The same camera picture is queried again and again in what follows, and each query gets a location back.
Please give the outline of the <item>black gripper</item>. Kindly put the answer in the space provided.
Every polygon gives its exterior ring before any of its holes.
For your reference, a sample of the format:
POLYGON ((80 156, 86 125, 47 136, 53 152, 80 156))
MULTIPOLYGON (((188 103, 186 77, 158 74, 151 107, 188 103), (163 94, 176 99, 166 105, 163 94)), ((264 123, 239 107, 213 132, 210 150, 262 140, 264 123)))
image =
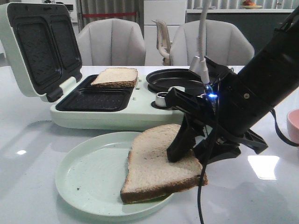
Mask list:
MULTIPOLYGON (((225 66, 221 69, 224 74, 216 78, 215 84, 211 84, 206 59, 195 56, 189 68, 201 78, 205 96, 217 110, 212 133, 195 148, 199 160, 208 158, 209 163, 239 156, 241 144, 253 149, 256 154, 268 147, 264 139, 251 130, 268 113, 268 103, 255 94, 237 74, 225 66)), ((195 114, 206 108, 203 99, 175 87, 166 94, 165 102, 167 107, 187 114, 195 114)), ((175 139, 166 150, 168 161, 181 160, 195 145, 197 135, 190 117, 184 115, 175 139)))

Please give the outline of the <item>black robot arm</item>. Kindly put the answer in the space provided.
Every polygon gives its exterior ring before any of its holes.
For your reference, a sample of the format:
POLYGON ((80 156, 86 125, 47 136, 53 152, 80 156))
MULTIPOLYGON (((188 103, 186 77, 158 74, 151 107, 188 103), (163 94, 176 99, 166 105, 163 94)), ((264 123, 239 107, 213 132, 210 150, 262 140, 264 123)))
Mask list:
POLYGON ((275 29, 272 39, 238 73, 219 72, 211 93, 191 95, 172 89, 166 104, 184 113, 177 136, 167 148, 171 162, 190 150, 200 162, 235 158, 239 146, 261 153, 266 142, 251 130, 299 85, 299 11, 275 29))

